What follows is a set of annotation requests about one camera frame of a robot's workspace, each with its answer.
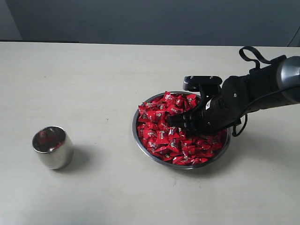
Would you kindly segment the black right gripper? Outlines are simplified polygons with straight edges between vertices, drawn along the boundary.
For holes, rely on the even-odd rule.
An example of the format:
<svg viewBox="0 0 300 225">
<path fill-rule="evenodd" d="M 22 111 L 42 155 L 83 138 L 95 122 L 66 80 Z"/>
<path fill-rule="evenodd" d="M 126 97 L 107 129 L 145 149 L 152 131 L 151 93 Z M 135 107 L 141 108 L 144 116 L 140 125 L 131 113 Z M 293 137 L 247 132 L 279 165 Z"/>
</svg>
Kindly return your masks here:
<svg viewBox="0 0 300 225">
<path fill-rule="evenodd" d="M 241 124 L 237 118 L 241 111 L 241 103 L 236 93 L 218 94 L 200 106 L 185 113 L 170 115 L 167 119 L 169 127 L 185 128 L 195 134 L 212 135 L 234 125 Z"/>
</svg>

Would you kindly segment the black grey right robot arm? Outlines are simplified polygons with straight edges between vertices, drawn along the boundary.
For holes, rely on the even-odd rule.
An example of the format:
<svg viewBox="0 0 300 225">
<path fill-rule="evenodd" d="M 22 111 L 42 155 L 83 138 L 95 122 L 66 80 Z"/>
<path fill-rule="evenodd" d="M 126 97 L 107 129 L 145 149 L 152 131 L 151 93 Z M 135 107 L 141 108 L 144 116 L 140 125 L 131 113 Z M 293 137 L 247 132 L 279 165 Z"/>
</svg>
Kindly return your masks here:
<svg viewBox="0 0 300 225">
<path fill-rule="evenodd" d="M 170 116 L 167 124 L 193 134 L 212 135 L 240 124 L 249 113 L 300 102 L 300 58 L 280 56 L 244 76 L 186 76 L 183 89 L 199 92 L 193 109 Z"/>
</svg>

